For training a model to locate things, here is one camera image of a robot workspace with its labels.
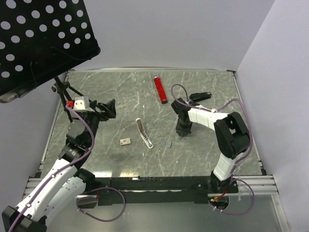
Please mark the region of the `white stapler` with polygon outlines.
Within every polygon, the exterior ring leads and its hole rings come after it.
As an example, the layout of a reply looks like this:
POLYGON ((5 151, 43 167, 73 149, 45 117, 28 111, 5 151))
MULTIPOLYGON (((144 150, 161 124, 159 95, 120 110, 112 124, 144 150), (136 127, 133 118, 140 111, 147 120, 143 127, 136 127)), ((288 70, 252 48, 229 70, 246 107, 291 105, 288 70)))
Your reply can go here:
POLYGON ((148 135, 146 134, 146 130, 143 126, 142 120, 140 118, 136 118, 135 121, 137 123, 138 130, 139 130, 142 140, 145 142, 146 146, 149 149, 152 149, 154 147, 154 144, 152 143, 152 141, 149 139, 148 135))

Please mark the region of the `white staple box sleeve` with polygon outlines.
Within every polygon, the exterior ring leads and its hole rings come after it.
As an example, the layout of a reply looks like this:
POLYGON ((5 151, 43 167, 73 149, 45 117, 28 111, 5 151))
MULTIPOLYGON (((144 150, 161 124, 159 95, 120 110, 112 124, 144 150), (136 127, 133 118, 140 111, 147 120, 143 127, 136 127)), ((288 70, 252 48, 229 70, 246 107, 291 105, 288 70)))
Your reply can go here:
POLYGON ((130 138, 120 139, 120 145, 121 146, 130 145, 130 144, 131 144, 130 138))

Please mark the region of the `black stapler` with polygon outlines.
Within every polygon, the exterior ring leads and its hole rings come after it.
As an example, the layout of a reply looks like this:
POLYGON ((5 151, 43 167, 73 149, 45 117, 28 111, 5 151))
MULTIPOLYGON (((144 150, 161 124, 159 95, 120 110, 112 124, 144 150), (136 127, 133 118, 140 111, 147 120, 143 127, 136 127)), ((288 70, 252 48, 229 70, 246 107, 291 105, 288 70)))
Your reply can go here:
POLYGON ((212 94, 210 92, 199 92, 199 93, 192 93, 189 96, 190 103, 196 103, 204 100, 210 99, 212 94))

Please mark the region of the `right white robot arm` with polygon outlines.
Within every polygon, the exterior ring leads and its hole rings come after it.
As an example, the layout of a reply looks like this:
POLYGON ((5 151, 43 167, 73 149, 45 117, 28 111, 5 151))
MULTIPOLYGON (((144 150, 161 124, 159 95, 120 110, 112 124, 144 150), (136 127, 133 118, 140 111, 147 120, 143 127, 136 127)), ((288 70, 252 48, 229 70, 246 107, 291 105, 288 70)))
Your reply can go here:
POLYGON ((215 131, 221 154, 211 172, 210 187, 215 192, 224 191, 236 162, 250 147, 250 133, 243 118, 237 112, 220 113, 200 104, 186 104, 181 98, 174 100, 171 107, 178 116, 176 133, 180 137, 189 135, 194 123, 215 131))

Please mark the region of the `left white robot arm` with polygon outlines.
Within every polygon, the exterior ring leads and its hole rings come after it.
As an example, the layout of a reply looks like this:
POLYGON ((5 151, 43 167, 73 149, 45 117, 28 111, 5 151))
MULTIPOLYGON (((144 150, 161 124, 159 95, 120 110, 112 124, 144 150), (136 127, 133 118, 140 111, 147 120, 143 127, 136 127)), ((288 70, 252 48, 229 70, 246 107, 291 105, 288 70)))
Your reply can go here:
POLYGON ((2 213, 7 232, 45 232, 56 215, 77 195, 95 190, 95 176, 82 169, 94 147, 98 125, 116 117, 115 100, 108 103, 76 97, 66 109, 74 115, 66 144, 49 173, 17 206, 2 213))

